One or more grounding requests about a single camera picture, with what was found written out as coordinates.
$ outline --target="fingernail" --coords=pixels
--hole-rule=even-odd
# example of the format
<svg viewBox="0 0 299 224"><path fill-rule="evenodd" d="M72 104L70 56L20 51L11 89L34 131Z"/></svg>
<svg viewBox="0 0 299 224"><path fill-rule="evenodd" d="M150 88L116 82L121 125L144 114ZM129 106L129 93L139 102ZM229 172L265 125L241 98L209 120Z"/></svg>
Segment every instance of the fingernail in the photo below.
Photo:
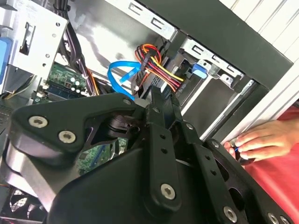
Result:
<svg viewBox="0 0 299 224"><path fill-rule="evenodd" d="M237 147L241 146L240 142L239 142L239 141L236 141L236 142L235 142L235 146L237 146Z"/></svg>
<svg viewBox="0 0 299 224"><path fill-rule="evenodd" d="M248 159L248 156L247 156L247 154L246 154L246 153L241 153L241 154L240 154L240 156L241 156L243 159L245 159L245 160L247 160L247 159Z"/></svg>

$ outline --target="red fabric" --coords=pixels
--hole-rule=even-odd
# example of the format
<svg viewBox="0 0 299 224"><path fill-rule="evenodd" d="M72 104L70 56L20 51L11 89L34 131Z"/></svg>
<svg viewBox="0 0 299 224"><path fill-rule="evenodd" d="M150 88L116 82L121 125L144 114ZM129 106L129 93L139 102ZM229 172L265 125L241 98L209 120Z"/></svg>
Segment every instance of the red fabric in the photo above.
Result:
<svg viewBox="0 0 299 224"><path fill-rule="evenodd" d="M279 120L299 117L299 109L289 108ZM254 162L245 167L273 200L299 224L299 143L288 155Z"/></svg>

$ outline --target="finger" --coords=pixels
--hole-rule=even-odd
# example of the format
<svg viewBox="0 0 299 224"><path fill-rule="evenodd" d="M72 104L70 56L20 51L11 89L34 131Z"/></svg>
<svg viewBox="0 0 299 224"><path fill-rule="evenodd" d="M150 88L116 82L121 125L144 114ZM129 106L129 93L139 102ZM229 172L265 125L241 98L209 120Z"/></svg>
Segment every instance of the finger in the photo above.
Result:
<svg viewBox="0 0 299 224"><path fill-rule="evenodd" d="M229 142L225 142L223 147L226 149L226 150L229 150L229 148L231 148L232 146L230 145Z"/></svg>
<svg viewBox="0 0 299 224"><path fill-rule="evenodd" d="M233 148L230 148L228 152L235 158L235 150Z"/></svg>
<svg viewBox="0 0 299 224"><path fill-rule="evenodd" d="M237 141L235 142L235 146L239 147L241 145L243 145L246 142L249 142L253 139L259 138L259 137L263 137L263 136L269 136L272 134L272 130L271 129L261 129L261 130L256 130L253 131L251 133L248 133L242 137L239 137L237 139Z"/></svg>
<svg viewBox="0 0 299 224"><path fill-rule="evenodd" d="M247 152L253 149L259 149L268 146L276 145L276 137L274 135L264 136L260 138L253 139L241 145L239 147L239 152Z"/></svg>
<svg viewBox="0 0 299 224"><path fill-rule="evenodd" d="M267 126L268 126L268 123L263 124L263 125L256 126L256 127L254 127L254 128L251 128L251 129L249 129L248 131L243 132L242 134L240 134L240 135L237 137L237 139L242 138L243 136L245 136L245 135L247 135L247 134L249 134L249 133L251 133L251 132L258 131L258 130L262 130L262 129L266 129Z"/></svg>
<svg viewBox="0 0 299 224"><path fill-rule="evenodd" d="M256 158L257 161L283 155L278 146L263 147L247 152L242 152L240 156L244 159Z"/></svg>

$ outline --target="black plastic arm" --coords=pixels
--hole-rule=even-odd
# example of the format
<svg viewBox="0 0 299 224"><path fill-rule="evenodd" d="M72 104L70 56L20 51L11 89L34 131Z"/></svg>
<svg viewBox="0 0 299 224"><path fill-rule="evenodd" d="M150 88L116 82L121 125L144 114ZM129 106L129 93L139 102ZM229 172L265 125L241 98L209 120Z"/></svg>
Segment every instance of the black plastic arm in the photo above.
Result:
<svg viewBox="0 0 299 224"><path fill-rule="evenodd" d="M215 140L203 143L183 121L178 100L151 90L151 104L121 94L21 108L12 115L9 142L53 169L117 137L128 150L70 182L56 195L47 224L272 224L286 213ZM31 125L33 116L47 119ZM70 131L76 139L61 141Z"/></svg>

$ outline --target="blue latch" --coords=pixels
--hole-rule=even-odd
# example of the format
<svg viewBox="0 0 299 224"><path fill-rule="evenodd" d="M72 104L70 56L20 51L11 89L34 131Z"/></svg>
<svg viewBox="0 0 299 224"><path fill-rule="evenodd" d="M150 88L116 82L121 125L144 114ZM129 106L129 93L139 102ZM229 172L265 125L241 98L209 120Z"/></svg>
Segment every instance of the blue latch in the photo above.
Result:
<svg viewBox="0 0 299 224"><path fill-rule="evenodd" d="M201 67L199 64L194 64L192 68L192 73L203 79L207 78L206 72L207 70L204 67Z"/></svg>
<svg viewBox="0 0 299 224"><path fill-rule="evenodd" d="M12 44L13 42L11 39L0 37L0 84L3 82Z"/></svg>

